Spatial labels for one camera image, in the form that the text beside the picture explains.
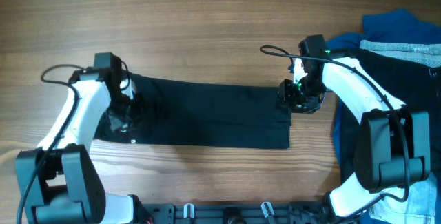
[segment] wooden table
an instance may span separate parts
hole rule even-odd
[[[65,102],[65,88],[39,81],[48,66],[112,51],[149,77],[277,87],[289,61],[261,45],[296,53],[307,35],[360,32],[364,14],[396,8],[441,24],[440,0],[0,0],[0,222],[17,211],[16,155],[35,147]],[[293,114],[290,150],[94,141],[90,156],[107,192],[144,203],[320,200],[340,183],[335,106],[330,94],[317,113]]]

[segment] pile of clothes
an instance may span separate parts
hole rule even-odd
[[[385,198],[361,223],[441,223],[441,27],[417,20],[406,10],[363,17],[365,34],[348,33],[327,42],[329,49],[349,48],[363,69],[386,91],[411,109],[429,113],[431,175],[410,187],[409,199]],[[334,147],[342,182],[353,173],[358,122],[339,101]]]

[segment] wooden tabletop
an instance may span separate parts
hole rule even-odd
[[[0,0],[0,223],[17,212],[15,157],[48,133],[67,96],[39,81],[45,68],[112,51],[149,77],[277,87],[289,60],[261,45],[296,53],[307,35],[361,32],[364,14],[396,8],[441,24],[440,0]],[[320,200],[340,184],[335,106],[329,94],[315,114],[293,114],[290,150],[94,141],[90,156],[106,192],[144,203]]]

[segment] wood surface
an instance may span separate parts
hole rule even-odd
[[[11,223],[19,191],[14,159],[45,136],[67,90],[40,73],[90,64],[112,51],[149,77],[274,86],[307,35],[362,32],[362,16],[406,8],[441,24],[441,0],[0,0],[0,223]],[[67,80],[69,70],[52,73]],[[144,203],[259,203],[320,200],[339,186],[328,94],[313,115],[293,114],[290,150],[121,145],[94,141],[90,156],[107,192]]]

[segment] black garment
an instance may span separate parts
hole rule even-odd
[[[409,109],[429,113],[431,171],[441,170],[441,75],[433,78],[429,67],[410,61],[384,57],[363,49],[351,50],[362,68]],[[342,109],[341,172],[342,182],[353,173],[353,153],[359,133],[356,118],[347,106]]]
[[[289,108],[277,107],[278,88],[187,83],[131,74],[145,100],[137,137],[110,132],[107,114],[95,138],[163,145],[289,148]]]

